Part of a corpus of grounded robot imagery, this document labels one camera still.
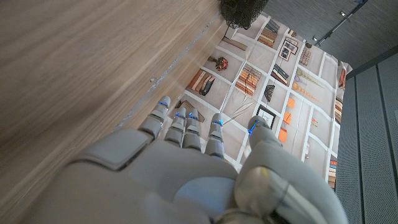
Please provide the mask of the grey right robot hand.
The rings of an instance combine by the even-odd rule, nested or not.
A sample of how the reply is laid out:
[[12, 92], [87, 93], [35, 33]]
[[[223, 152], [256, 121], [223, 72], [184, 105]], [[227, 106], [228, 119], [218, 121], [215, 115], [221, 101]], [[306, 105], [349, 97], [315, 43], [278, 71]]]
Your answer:
[[64, 165], [22, 223], [346, 223], [329, 185], [284, 150], [266, 120], [249, 120], [251, 153], [224, 159], [215, 114], [200, 145], [197, 111], [180, 109], [163, 139], [163, 96], [137, 129], [120, 129]]

